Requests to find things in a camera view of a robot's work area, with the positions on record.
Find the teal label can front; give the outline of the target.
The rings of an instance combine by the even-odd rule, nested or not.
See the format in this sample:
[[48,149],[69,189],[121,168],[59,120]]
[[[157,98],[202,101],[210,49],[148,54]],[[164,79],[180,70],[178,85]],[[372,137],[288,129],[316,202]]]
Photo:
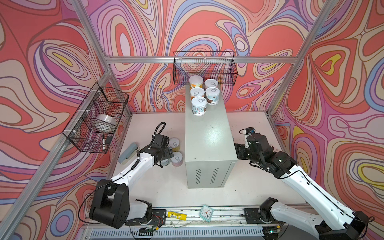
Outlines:
[[221,92],[218,88],[209,87],[205,90],[205,93],[208,105],[214,106],[218,104],[221,95]]

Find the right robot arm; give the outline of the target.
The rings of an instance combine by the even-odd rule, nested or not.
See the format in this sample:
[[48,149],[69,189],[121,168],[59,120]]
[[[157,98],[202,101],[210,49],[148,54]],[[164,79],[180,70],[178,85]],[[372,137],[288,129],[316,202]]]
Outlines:
[[269,197],[250,217],[257,217],[263,223],[284,222],[319,240],[360,240],[366,235],[374,217],[337,201],[307,175],[296,160],[285,152],[276,152],[267,137],[256,133],[254,128],[242,129],[240,134],[245,137],[245,143],[235,145],[238,159],[248,160],[250,166],[287,184],[317,212],[309,214]]

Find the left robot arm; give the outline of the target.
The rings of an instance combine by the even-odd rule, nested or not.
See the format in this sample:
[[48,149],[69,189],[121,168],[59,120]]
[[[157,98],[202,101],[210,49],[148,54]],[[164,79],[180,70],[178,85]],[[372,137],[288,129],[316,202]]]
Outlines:
[[149,145],[137,151],[136,160],[128,167],[109,180],[100,180],[94,192],[89,218],[115,229],[119,229],[129,220],[150,221],[152,204],[144,200],[131,203],[130,187],[149,169],[154,166],[163,168],[162,161],[174,156],[169,141],[167,136],[153,135]]

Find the pink flower label can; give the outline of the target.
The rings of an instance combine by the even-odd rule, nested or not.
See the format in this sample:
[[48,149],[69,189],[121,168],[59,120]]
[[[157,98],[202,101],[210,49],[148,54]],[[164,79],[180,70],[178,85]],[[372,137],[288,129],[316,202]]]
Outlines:
[[219,85],[219,82],[215,79],[207,79],[204,82],[204,89],[215,87],[217,88]]

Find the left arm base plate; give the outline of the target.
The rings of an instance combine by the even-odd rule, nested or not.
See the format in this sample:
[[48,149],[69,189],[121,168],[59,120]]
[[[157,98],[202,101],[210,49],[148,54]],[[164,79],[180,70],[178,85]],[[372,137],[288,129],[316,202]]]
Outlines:
[[151,226],[161,227],[166,223],[167,210],[166,209],[154,209],[151,213],[146,213],[143,218],[136,218],[127,220],[126,226]]

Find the teal label can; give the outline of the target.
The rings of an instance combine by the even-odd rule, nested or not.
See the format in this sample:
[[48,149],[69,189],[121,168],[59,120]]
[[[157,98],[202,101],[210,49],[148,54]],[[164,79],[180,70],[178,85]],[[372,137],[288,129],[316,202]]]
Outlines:
[[166,159],[161,161],[161,166],[166,167],[171,163],[171,159]]
[[214,106],[218,104],[221,95],[221,92],[218,88],[209,87],[205,90],[205,93],[208,105]]

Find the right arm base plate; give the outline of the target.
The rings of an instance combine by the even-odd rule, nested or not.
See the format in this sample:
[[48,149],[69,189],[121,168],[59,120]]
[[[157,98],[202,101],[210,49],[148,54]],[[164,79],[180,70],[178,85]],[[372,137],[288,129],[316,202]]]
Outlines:
[[264,224],[264,225],[284,225],[285,222],[277,221],[270,214],[264,217],[259,208],[244,208],[241,214],[246,219],[249,225]]

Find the orange label can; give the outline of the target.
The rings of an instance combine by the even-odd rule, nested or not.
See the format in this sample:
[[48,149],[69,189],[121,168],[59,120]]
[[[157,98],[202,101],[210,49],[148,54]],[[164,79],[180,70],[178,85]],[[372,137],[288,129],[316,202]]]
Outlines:
[[194,75],[189,78],[190,89],[202,88],[204,79],[201,76]]

